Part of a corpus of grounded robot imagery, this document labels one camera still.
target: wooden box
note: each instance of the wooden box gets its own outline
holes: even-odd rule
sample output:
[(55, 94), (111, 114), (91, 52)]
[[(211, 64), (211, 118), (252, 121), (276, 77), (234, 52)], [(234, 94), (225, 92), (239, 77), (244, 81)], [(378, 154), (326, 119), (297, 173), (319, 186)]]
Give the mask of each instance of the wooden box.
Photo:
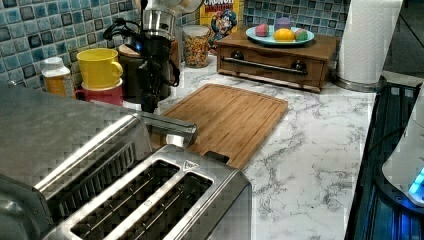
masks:
[(245, 30), (218, 42), (221, 74), (320, 92), (338, 38), (315, 35), (304, 45), (264, 47), (248, 39)]

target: white marble countertop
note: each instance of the white marble countertop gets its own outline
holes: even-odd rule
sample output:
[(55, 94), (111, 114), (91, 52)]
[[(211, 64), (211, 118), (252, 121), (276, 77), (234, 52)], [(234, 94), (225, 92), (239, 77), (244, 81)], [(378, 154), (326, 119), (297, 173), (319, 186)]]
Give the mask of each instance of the white marble countertop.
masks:
[(252, 239), (343, 239), (375, 94), (328, 83), (320, 94), (220, 75), (216, 57), (183, 68), (160, 114), (215, 83), (264, 93), (289, 109), (243, 170), (253, 186)]

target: wooden cutting board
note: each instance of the wooden cutting board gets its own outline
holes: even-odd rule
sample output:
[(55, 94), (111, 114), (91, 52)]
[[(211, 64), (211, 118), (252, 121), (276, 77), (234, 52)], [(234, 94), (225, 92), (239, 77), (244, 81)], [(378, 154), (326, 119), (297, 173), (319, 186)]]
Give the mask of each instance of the wooden cutting board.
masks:
[(163, 115), (193, 122), (198, 136), (189, 150), (214, 151), (243, 169), (287, 111), (286, 101), (238, 88), (207, 84)]

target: plate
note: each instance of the plate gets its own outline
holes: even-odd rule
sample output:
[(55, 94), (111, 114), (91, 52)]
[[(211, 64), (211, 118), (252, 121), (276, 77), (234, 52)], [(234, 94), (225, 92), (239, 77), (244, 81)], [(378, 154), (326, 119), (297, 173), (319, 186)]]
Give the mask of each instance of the plate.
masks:
[[(300, 28), (295, 28), (295, 27), (291, 28), (293, 32), (296, 32), (299, 29)], [(255, 35), (255, 27), (251, 27), (246, 30), (246, 35), (255, 41), (258, 41), (267, 45), (300, 45), (300, 44), (304, 44), (311, 41), (315, 37), (315, 35), (312, 32), (306, 30), (306, 32), (308, 33), (308, 39), (305, 41), (277, 42), (274, 40), (274, 26), (269, 26), (269, 32), (270, 32), (270, 35), (268, 37), (258, 37)]]

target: toaster slot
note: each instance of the toaster slot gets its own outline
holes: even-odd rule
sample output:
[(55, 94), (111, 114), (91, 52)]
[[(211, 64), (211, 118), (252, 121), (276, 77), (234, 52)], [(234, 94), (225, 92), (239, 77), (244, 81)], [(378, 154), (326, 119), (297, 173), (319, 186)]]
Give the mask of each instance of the toaster slot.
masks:
[(115, 146), (101, 160), (87, 168), (72, 184), (49, 201), (53, 219), (58, 222), (80, 209), (92, 198), (113, 184), (135, 163), (135, 146)]
[(163, 239), (211, 185), (209, 179), (186, 174), (121, 239)]
[(157, 161), (71, 228), (82, 239), (102, 239), (165, 184), (179, 168)]

